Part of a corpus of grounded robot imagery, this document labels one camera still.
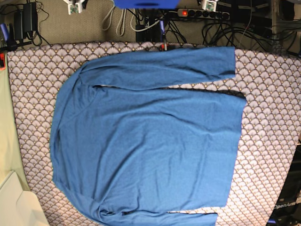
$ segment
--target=white object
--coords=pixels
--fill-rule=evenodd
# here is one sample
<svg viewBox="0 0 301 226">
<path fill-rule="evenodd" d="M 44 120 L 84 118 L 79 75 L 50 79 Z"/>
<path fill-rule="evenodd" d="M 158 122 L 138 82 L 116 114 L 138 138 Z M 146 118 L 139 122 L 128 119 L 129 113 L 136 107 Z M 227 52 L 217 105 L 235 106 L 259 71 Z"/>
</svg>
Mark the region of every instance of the white object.
<svg viewBox="0 0 301 226">
<path fill-rule="evenodd" d="M 216 12 L 217 1 L 218 0 L 203 0 L 202 9 Z"/>
<path fill-rule="evenodd" d="M 85 0 L 77 0 L 75 5 L 73 5 L 72 1 L 70 0 L 63 0 L 68 4 L 68 13 L 71 15 L 72 13 L 81 13 L 83 11 L 83 2 Z"/>
<path fill-rule="evenodd" d="M 37 196 L 23 191 L 16 172 L 0 184 L 1 226 L 49 226 Z"/>
<path fill-rule="evenodd" d="M 108 14 L 104 17 L 103 22 L 102 22 L 102 30 L 107 31 L 111 27 L 112 24 L 112 17 L 114 13 L 114 9 L 116 8 L 114 0 L 110 0 L 113 3 L 112 8 L 109 10 Z M 121 12 L 121 16 L 118 22 L 118 25 L 116 27 L 116 34 L 118 36 L 123 36 L 125 31 L 126 31 L 126 15 L 127 15 L 127 10 L 123 9 Z M 107 19 L 110 18 L 108 26 L 105 28 L 104 24 L 106 23 Z"/>
<path fill-rule="evenodd" d="M 250 26 L 250 24 L 251 24 L 251 21 L 252 21 L 252 0 L 251 0 L 251 2 L 250 2 L 250 6 L 251 6 L 251 8 L 250 8 L 250 19 L 249 19 L 249 23 L 248 23 L 248 25 L 246 26 L 246 29 L 244 30 L 244 33 L 243 33 L 242 36 L 240 37 L 240 41 L 239 41 L 238 48 L 240 48 L 241 41 L 242 41 L 242 39 L 243 39 L 243 37 L 244 37 L 246 31 L 248 30 L 248 28 L 249 28 L 249 26 Z"/>
</svg>

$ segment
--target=black box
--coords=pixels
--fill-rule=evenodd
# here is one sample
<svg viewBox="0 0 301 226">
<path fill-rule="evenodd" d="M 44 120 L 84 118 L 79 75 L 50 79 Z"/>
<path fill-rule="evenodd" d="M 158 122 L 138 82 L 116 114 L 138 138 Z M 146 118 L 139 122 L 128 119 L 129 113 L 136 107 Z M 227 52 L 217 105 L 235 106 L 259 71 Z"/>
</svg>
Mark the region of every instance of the black box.
<svg viewBox="0 0 301 226">
<path fill-rule="evenodd" d="M 23 40 L 25 38 L 23 30 L 23 11 L 17 11 L 14 14 L 14 31 L 15 40 Z"/>
<path fill-rule="evenodd" d="M 23 29 L 24 32 L 35 32 L 38 30 L 37 3 L 30 2 L 23 6 Z"/>
</svg>

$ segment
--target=blue object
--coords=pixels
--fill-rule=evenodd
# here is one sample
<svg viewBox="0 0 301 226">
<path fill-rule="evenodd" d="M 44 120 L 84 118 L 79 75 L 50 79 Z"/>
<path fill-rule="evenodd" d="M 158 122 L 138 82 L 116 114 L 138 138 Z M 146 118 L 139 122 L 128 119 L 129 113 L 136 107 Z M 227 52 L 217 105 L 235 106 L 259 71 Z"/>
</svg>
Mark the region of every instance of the blue object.
<svg viewBox="0 0 301 226">
<path fill-rule="evenodd" d="M 161 34 L 165 34 L 165 26 L 164 26 L 164 21 L 160 21 L 160 29 L 161 29 Z"/>
<path fill-rule="evenodd" d="M 179 0 L 115 0 L 119 8 L 175 8 Z"/>
<path fill-rule="evenodd" d="M 160 88 L 234 76 L 234 48 L 86 63 L 57 95 L 53 181 L 108 226 L 214 226 L 217 214 L 168 212 L 226 205 L 246 100 Z"/>
<path fill-rule="evenodd" d="M 6 27 L 6 24 L 0 24 L 3 36 L 4 36 L 4 40 L 7 42 L 9 40 L 9 32 L 8 32 L 8 28 Z"/>
<path fill-rule="evenodd" d="M 268 224 L 276 224 L 276 221 L 273 220 L 273 219 L 269 219 L 269 220 L 268 220 Z"/>
</svg>

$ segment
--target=patterned mat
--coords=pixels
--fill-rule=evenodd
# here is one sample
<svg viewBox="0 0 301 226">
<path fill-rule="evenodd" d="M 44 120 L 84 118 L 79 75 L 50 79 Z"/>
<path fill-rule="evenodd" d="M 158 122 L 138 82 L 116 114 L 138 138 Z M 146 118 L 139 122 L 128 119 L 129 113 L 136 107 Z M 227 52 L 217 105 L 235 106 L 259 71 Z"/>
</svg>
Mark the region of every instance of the patterned mat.
<svg viewBox="0 0 301 226">
<path fill-rule="evenodd" d="M 94 226 L 51 181 L 49 136 L 55 98 L 83 63 L 120 52 L 158 51 L 160 43 L 83 43 L 8 54 L 9 77 L 24 171 L 52 226 Z M 198 46 L 183 45 L 191 48 Z M 173 88 L 234 90 L 247 98 L 238 157 L 225 208 L 216 225 L 264 226 L 278 199 L 301 131 L 301 61 L 236 50 L 236 78 Z"/>
</svg>

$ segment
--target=power strip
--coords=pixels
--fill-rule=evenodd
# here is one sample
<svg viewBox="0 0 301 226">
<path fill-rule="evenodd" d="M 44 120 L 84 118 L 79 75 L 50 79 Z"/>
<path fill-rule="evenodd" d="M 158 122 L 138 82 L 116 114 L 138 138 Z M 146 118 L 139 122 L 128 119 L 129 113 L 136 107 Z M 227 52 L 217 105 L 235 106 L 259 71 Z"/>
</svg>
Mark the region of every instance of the power strip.
<svg viewBox="0 0 301 226">
<path fill-rule="evenodd" d="M 187 18 L 205 18 L 205 19 L 218 19 L 218 20 L 230 20 L 230 13 L 226 12 L 213 12 L 202 9 L 178 9 L 179 17 Z"/>
</svg>

